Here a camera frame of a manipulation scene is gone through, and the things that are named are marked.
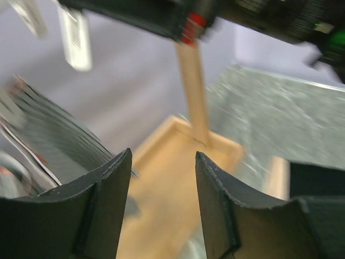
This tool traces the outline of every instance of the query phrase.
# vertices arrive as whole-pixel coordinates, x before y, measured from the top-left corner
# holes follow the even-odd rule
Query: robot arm
[[[90,10],[154,34],[190,44],[216,17],[297,44],[310,42],[312,57],[331,65],[345,82],[345,1],[342,0],[58,0],[62,6]]]

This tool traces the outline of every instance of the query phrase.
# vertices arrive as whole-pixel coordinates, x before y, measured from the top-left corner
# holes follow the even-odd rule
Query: red clip
[[[197,13],[190,13],[182,31],[181,41],[184,44],[192,45],[197,37],[198,29],[200,27],[204,28],[206,23],[207,21],[204,17]]]

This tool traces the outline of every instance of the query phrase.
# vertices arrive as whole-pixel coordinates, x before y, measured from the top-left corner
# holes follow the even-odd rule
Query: white wall
[[[20,74],[82,120],[114,152],[135,148],[168,115],[185,111],[171,41],[88,14],[93,69],[73,70],[64,60],[58,14],[38,1],[49,30],[37,40],[12,9],[0,15],[0,83]],[[219,22],[202,44],[206,82],[233,60],[233,25]]]
[[[239,65],[343,87],[327,65],[318,65],[318,70],[306,65],[306,61],[318,53],[311,44],[291,45],[239,25],[235,27],[235,39],[236,61]]]

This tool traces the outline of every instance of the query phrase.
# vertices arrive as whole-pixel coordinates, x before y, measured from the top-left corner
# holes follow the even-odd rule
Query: wooden stick
[[[209,120],[205,103],[203,70],[199,44],[176,44],[181,75],[195,140],[210,144]]]

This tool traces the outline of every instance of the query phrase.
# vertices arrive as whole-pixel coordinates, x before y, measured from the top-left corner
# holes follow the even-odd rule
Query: granite countertop
[[[246,148],[246,184],[262,190],[273,156],[345,169],[344,90],[230,67],[206,92],[211,130]],[[206,259],[201,233],[180,259]]]

